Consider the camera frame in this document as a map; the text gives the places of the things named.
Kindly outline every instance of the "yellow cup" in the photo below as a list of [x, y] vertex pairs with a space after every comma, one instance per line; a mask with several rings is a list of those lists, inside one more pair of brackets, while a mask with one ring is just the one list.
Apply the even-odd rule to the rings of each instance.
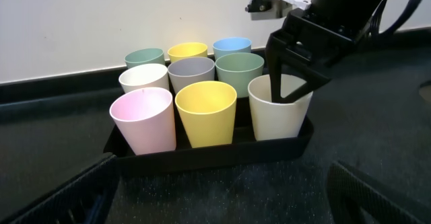
[[208, 46], [200, 42], [178, 44], [168, 50], [171, 63], [189, 57], [208, 57]]
[[219, 81], [193, 83], [177, 93], [175, 104], [193, 148], [232, 143], [236, 107], [232, 86]]

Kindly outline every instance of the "table surface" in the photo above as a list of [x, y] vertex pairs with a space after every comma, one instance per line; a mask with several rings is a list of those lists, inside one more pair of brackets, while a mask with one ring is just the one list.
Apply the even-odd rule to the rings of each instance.
[[[418, 94], [431, 50], [355, 54], [330, 74], [313, 95], [315, 134], [301, 158], [121, 180], [106, 222], [332, 223], [325, 180], [334, 160], [431, 207], [431, 104]], [[31, 107], [25, 114], [0, 106], [0, 193], [24, 194], [101, 154], [120, 94], [30, 102], [18, 106]]]

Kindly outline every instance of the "blue cup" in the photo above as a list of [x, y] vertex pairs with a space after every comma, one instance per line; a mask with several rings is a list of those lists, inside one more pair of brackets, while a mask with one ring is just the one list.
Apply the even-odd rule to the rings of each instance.
[[235, 52], [251, 52], [251, 41], [247, 38], [225, 38], [214, 42], [214, 57], [220, 57]]

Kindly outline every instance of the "black cable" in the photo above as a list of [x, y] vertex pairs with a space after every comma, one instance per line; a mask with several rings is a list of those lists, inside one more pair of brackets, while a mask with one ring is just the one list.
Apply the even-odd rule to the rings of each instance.
[[398, 17], [395, 23], [386, 29], [381, 34], [378, 33], [380, 28], [380, 21], [382, 19], [383, 10], [385, 9], [387, 0], [382, 0], [380, 5], [378, 5], [374, 15], [371, 19], [370, 24], [370, 33], [371, 36], [375, 39], [386, 38], [387, 36], [391, 36], [395, 31], [397, 31], [410, 17], [413, 15], [416, 8], [418, 8], [419, 4], [422, 0], [409, 0], [407, 6], [405, 7], [403, 13]]

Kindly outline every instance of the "cup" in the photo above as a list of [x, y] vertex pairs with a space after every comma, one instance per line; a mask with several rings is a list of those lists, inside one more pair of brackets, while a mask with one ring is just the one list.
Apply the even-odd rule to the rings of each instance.
[[159, 48], [137, 50], [128, 54], [124, 58], [124, 61], [126, 62], [128, 69], [147, 63], [165, 64], [163, 50]]
[[136, 89], [115, 100], [109, 113], [136, 155], [175, 150], [174, 107], [168, 90]]
[[192, 83], [214, 80], [214, 65], [214, 61], [206, 57], [181, 59], [171, 63], [168, 73], [175, 93]]
[[218, 79], [235, 88], [238, 98], [247, 97], [247, 86], [262, 75], [264, 60], [253, 53], [237, 52], [220, 57], [215, 62]]
[[169, 90], [168, 68], [156, 63], [127, 69], [120, 75], [119, 81], [125, 93], [145, 87], [161, 87]]
[[189, 57], [207, 57], [208, 46], [200, 42], [182, 43], [171, 47], [168, 50], [168, 55], [171, 63]]
[[247, 38], [225, 38], [214, 42], [213, 50], [216, 60], [235, 52], [251, 52], [251, 41]]
[[[281, 75], [281, 96], [286, 97], [305, 83], [293, 75]], [[258, 141], [297, 137], [310, 104], [312, 92], [291, 104], [271, 102], [269, 75], [255, 78], [248, 85], [251, 118]]]
[[194, 83], [178, 92], [175, 104], [193, 148], [232, 143], [236, 107], [232, 86], [219, 81]]

